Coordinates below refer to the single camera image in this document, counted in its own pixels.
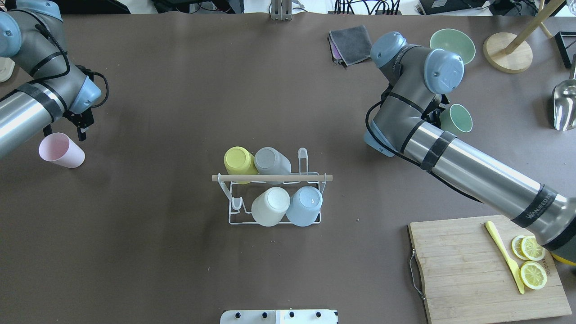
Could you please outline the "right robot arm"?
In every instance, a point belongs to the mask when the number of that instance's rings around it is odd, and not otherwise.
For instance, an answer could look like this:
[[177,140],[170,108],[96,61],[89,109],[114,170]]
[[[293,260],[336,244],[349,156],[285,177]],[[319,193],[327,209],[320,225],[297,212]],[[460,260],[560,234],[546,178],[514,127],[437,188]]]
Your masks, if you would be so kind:
[[370,57],[389,86],[377,104],[376,116],[365,121],[364,141],[493,207],[533,233],[543,248],[574,262],[574,198],[564,197],[425,121],[429,104],[463,79],[461,57],[444,49],[411,45],[397,31],[380,37]]

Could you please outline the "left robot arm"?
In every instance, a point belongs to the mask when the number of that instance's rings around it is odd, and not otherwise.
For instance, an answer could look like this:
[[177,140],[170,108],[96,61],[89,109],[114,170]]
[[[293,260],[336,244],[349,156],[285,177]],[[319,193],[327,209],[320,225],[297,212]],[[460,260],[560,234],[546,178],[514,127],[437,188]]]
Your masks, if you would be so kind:
[[80,141],[94,123],[101,89],[93,72],[68,57],[59,6],[49,0],[18,0],[1,13],[1,56],[31,76],[1,99],[0,155],[8,155],[39,131],[51,133],[60,118],[72,122]]

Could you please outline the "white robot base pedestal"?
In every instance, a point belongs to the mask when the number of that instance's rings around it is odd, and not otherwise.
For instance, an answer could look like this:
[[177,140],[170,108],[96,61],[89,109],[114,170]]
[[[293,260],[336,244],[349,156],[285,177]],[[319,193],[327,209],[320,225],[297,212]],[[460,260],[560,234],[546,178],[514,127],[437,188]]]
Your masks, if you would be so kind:
[[337,310],[228,310],[220,317],[220,324],[338,324]]

